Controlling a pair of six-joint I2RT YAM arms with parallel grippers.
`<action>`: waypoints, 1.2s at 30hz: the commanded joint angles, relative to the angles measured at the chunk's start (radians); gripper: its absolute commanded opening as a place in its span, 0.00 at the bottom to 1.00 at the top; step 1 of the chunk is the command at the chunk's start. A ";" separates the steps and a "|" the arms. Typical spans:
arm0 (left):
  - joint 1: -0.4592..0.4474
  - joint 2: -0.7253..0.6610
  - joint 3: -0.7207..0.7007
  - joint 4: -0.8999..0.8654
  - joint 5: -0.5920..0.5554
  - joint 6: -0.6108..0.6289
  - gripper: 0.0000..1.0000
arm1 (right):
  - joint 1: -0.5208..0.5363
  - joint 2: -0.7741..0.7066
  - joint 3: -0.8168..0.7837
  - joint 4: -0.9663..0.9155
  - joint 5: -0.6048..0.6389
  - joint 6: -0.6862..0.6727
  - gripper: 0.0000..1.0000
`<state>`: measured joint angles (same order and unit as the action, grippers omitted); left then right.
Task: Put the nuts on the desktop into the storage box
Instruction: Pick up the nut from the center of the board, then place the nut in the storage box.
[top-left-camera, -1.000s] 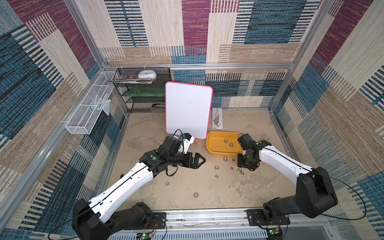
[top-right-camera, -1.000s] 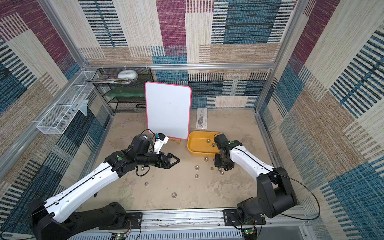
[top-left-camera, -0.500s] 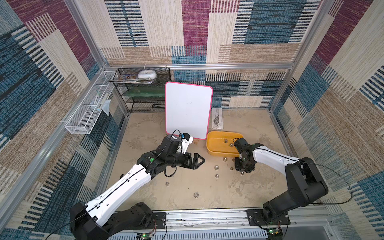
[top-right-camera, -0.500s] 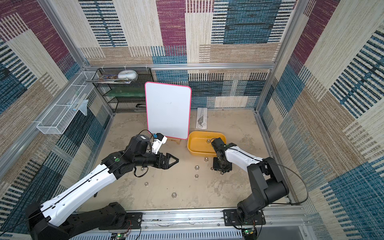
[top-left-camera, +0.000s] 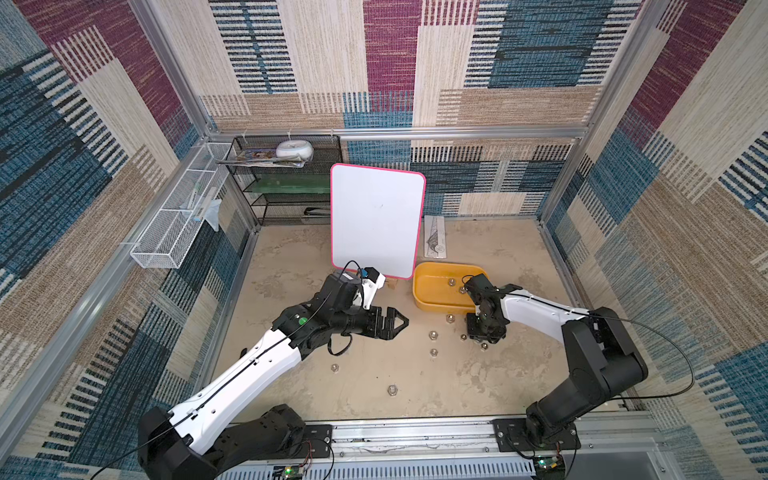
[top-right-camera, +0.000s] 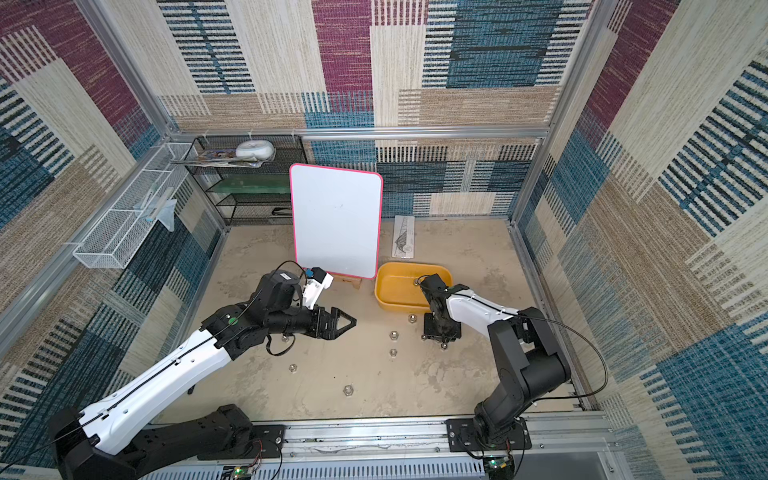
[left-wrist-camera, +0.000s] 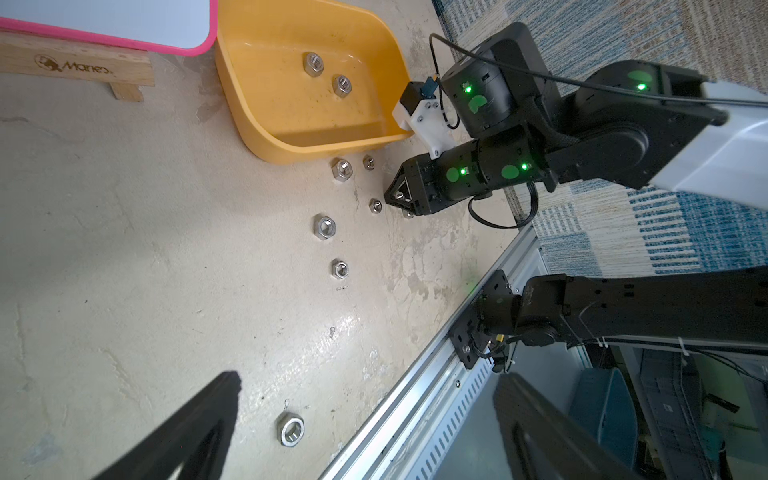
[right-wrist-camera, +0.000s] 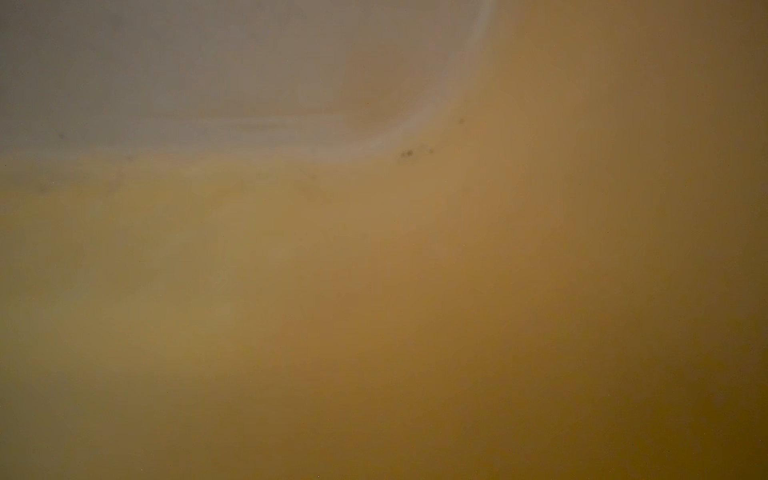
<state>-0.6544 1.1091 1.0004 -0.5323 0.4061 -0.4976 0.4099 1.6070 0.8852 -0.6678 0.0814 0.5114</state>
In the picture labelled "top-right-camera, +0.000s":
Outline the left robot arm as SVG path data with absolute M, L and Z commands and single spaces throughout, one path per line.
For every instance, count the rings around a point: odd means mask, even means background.
M 355 318 L 317 301 L 333 282 L 313 267 L 295 275 L 277 267 L 248 300 L 209 316 L 185 342 L 144 373 L 81 410 L 64 409 L 48 422 L 53 456 L 65 479 L 138 479 L 191 457 L 256 457 L 264 445 L 248 416 L 230 404 L 201 418 L 152 428 L 166 407 L 248 350 L 271 346 L 275 335 L 335 340 Z

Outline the yellow plastic storage box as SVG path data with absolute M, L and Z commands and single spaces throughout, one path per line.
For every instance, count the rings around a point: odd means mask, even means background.
M 429 304 L 416 281 L 431 274 L 438 274 L 448 286 L 453 285 L 450 271 L 440 265 L 413 262 L 381 265 L 374 288 L 379 306 L 386 311 L 407 314 L 429 312 Z

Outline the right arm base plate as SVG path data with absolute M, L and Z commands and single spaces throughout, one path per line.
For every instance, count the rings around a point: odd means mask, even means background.
M 509 425 L 501 427 L 481 426 L 477 418 L 469 417 L 449 418 L 444 424 L 451 452 L 523 451 L 532 448 L 523 418 L 513 419 Z

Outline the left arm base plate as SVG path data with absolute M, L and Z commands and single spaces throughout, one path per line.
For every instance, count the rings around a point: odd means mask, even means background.
M 282 455 L 285 426 L 252 425 L 238 431 L 224 450 L 201 454 L 198 460 L 278 459 Z

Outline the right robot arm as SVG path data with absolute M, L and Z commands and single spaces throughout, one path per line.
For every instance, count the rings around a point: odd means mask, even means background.
M 522 414 L 546 394 L 571 379 L 571 370 L 550 322 L 534 307 L 503 307 L 468 287 L 447 284 L 437 274 L 414 281 L 430 311 L 425 315 L 425 339 L 446 345 L 470 327 L 490 342 L 499 383 L 479 402 L 471 420 L 446 422 L 450 449 L 472 454 L 482 451 L 525 451 L 532 447 Z

